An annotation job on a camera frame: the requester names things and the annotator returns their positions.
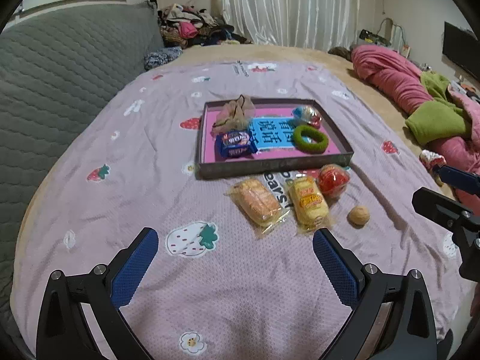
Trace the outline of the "brown walnut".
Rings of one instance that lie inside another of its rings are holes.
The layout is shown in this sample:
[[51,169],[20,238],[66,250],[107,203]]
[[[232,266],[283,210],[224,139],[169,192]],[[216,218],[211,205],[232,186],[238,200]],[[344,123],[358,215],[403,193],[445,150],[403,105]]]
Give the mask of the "brown walnut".
[[347,219],[351,224],[363,227],[370,220],[369,209],[365,205],[356,205],[348,213]]

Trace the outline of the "pile of clothes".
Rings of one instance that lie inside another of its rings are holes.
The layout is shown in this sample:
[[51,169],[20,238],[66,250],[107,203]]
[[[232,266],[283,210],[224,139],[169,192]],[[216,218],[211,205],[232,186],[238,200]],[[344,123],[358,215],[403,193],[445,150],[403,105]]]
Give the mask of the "pile of clothes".
[[195,46],[249,45],[252,41],[236,33],[235,27],[226,24],[222,18],[214,18],[203,8],[171,4],[159,9],[157,0],[147,0],[157,9],[160,35],[166,47],[180,47],[182,50]]

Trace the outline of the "blue cookie snack packet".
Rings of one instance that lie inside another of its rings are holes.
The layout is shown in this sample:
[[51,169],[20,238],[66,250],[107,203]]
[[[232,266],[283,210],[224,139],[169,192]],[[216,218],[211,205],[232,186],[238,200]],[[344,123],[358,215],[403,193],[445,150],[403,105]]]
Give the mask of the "blue cookie snack packet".
[[258,151],[248,129],[232,130],[217,135],[216,150],[222,158],[240,158],[256,154]]

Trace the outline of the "grey quilted headboard cover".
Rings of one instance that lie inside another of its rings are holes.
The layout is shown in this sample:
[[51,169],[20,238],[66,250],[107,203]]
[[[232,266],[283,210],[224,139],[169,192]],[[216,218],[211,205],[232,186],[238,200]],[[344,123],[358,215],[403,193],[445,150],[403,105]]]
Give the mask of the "grey quilted headboard cover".
[[1,322],[16,239],[37,188],[67,147],[143,71],[163,40],[148,2],[70,7],[1,34]]

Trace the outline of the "blue patterned cloth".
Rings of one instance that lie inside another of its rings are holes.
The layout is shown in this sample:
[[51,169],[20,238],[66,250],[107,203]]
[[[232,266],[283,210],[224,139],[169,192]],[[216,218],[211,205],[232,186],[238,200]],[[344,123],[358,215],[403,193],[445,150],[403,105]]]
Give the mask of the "blue patterned cloth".
[[149,53],[144,58],[144,68],[146,71],[164,66],[171,63],[182,55],[182,48],[179,46],[165,47]]

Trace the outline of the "white curtain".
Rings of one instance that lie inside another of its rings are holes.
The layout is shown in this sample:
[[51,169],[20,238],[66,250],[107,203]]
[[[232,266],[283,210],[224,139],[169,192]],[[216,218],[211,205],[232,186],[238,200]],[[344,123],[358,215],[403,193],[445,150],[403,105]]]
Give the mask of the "white curtain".
[[360,0],[218,0],[225,23],[255,44],[329,50],[355,39]]

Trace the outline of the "white side shelf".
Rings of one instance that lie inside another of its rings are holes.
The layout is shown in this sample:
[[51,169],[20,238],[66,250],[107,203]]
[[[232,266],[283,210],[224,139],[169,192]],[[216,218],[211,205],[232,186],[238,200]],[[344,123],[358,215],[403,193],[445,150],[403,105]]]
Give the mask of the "white side shelf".
[[410,56],[410,46],[395,46],[391,41],[378,35],[377,33],[372,33],[367,29],[360,30],[358,39],[360,44],[371,44],[379,47],[385,47],[390,50],[394,50],[395,52],[402,55],[403,57],[406,57],[407,59]]

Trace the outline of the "dark shallow tray box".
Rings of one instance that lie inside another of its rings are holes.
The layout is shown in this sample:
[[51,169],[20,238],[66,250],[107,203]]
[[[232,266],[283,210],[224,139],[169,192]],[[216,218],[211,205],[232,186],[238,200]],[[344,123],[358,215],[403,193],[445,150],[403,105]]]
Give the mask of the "dark shallow tray box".
[[[219,179],[247,176],[263,172],[318,169],[326,164],[349,165],[354,150],[340,128],[321,107],[310,99],[260,98],[252,99],[256,107],[250,122],[250,131],[258,151],[238,158],[224,158],[216,147],[212,127],[226,101],[207,102],[204,105],[196,163],[199,176],[204,179]],[[322,154],[308,154],[298,150],[292,140],[298,124],[294,109],[310,106],[319,111],[320,131],[329,138]]]

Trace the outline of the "green fleece blanket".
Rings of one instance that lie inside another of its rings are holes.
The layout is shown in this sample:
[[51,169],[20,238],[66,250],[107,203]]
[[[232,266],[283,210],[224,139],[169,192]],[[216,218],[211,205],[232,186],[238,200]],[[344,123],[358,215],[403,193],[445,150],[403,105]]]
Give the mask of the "green fleece blanket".
[[438,139],[471,137],[471,118],[461,103],[453,99],[451,82],[437,72],[423,72],[421,84],[431,100],[423,102],[406,119],[405,124],[421,146]]

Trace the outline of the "black television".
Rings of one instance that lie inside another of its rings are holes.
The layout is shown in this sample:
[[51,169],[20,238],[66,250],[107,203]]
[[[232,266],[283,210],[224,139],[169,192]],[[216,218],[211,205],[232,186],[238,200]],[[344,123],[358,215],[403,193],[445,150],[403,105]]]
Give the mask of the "black television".
[[475,80],[479,80],[479,40],[471,33],[445,22],[442,53]]

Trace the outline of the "yellow bread cake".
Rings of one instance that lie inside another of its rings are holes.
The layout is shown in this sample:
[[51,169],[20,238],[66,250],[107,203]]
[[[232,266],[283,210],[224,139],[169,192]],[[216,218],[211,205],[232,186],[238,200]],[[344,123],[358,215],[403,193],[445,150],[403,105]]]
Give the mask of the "yellow bread cake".
[[298,174],[290,183],[288,194],[294,205],[298,234],[311,234],[335,224],[326,199],[310,175]]

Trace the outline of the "red kinder egg package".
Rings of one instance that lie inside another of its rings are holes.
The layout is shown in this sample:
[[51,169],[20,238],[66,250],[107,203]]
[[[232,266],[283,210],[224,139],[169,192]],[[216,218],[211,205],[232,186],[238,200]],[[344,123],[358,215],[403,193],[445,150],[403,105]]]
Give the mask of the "red kinder egg package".
[[350,182],[349,173],[336,164],[328,164],[320,169],[317,183],[324,197],[337,198]]

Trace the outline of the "kinder egg in tray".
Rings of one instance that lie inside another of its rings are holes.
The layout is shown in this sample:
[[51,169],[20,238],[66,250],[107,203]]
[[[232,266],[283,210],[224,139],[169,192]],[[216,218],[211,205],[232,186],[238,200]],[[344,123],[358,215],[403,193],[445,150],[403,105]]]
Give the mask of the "kinder egg in tray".
[[292,116],[299,125],[308,125],[319,129],[322,123],[320,111],[313,106],[298,106],[292,111]]

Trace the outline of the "orange bread cake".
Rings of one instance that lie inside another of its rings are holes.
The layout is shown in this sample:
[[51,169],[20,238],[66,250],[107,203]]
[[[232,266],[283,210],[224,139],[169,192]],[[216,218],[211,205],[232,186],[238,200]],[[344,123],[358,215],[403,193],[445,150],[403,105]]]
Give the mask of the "orange bread cake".
[[256,236],[263,238],[283,223],[290,213],[274,194],[256,178],[239,181],[226,193],[256,226]]

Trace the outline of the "white red floral scrunchie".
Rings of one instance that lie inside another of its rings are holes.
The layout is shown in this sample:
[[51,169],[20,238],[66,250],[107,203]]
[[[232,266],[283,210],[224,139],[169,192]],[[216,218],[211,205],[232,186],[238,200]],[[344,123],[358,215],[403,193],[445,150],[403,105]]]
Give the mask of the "white red floral scrunchie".
[[441,155],[430,150],[422,150],[419,155],[421,163],[424,165],[427,172],[430,173],[435,183],[439,186],[443,186],[443,182],[436,171],[437,167],[442,167],[447,164],[446,159]]

